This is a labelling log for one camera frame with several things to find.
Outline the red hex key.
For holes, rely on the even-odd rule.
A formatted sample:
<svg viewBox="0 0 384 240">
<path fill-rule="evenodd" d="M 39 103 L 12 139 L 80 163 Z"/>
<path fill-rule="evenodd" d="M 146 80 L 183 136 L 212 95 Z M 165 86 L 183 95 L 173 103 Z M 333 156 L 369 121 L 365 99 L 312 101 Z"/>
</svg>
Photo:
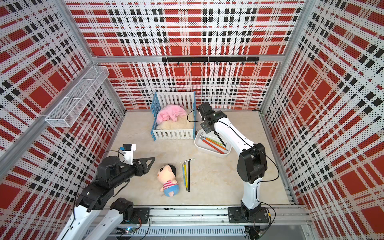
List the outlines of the red hex key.
<svg viewBox="0 0 384 240">
<path fill-rule="evenodd" d="M 227 150 L 224 150 L 224 149 L 221 149 L 220 147 L 216 146 L 215 144 L 201 138 L 201 140 L 203 141 L 203 143 L 205 143 L 206 145 L 208 145 L 209 147 L 211 147 L 212 149 L 214 149 L 215 151 L 217 151 L 218 153 L 224 155 L 226 154 L 226 151 Z"/>
</svg>

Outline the thin black hex key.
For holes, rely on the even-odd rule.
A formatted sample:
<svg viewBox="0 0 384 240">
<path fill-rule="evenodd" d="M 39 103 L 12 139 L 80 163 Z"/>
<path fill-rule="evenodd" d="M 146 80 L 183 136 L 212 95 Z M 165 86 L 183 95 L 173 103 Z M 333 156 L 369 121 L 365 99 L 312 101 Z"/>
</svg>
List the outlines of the thin black hex key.
<svg viewBox="0 0 384 240">
<path fill-rule="evenodd" d="M 188 162 L 188 192 L 191 190 L 191 162 L 195 161 L 195 158 L 189 159 Z"/>
</svg>

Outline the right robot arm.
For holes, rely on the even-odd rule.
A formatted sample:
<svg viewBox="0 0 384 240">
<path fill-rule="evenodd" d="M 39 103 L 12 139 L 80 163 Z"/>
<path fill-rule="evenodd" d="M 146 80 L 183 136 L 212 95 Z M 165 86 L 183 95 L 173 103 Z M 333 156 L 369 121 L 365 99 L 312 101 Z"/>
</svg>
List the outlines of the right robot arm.
<svg viewBox="0 0 384 240">
<path fill-rule="evenodd" d="M 255 144 L 245 137 L 231 123 L 222 111 L 214 111 L 210 103 L 198 107 L 202 117 L 201 126 L 208 134 L 213 132 L 219 139 L 224 138 L 238 154 L 237 172 L 244 182 L 244 194 L 241 206 L 248 211 L 260 207 L 259 195 L 261 182 L 268 169 L 267 156 L 263 144 Z"/>
</svg>

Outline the large black hex key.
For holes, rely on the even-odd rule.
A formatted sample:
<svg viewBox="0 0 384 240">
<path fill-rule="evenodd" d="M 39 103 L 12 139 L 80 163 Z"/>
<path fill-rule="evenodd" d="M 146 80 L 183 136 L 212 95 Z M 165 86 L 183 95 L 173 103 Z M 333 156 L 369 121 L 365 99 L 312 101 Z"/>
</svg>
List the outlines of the large black hex key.
<svg viewBox="0 0 384 240">
<path fill-rule="evenodd" d="M 221 143 L 222 143 L 222 145 L 224 146 L 224 148 L 226 148 L 227 145 L 225 144 L 225 142 L 223 141 L 223 139 L 220 137 L 219 133 L 218 133 L 216 130 L 214 130 L 214 133 L 215 133 L 215 135 L 219 138 L 219 140 L 221 141 Z"/>
</svg>

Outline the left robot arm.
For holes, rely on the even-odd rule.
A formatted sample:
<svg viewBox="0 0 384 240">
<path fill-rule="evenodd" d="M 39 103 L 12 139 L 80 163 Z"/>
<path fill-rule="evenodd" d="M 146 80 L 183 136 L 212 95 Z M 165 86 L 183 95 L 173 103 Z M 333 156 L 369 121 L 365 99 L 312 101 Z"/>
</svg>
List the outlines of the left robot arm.
<svg viewBox="0 0 384 240">
<path fill-rule="evenodd" d="M 75 201 L 72 215 L 59 234 L 59 240 L 105 240 L 118 225 L 134 219 L 134 204 L 124 198 L 112 203 L 110 210 L 87 236 L 85 235 L 108 201 L 116 195 L 115 189 L 128 184 L 133 177 L 147 174 L 156 158 L 134 159 L 131 165 L 117 156 L 104 158 L 98 166 L 96 179 L 85 187 Z"/>
</svg>

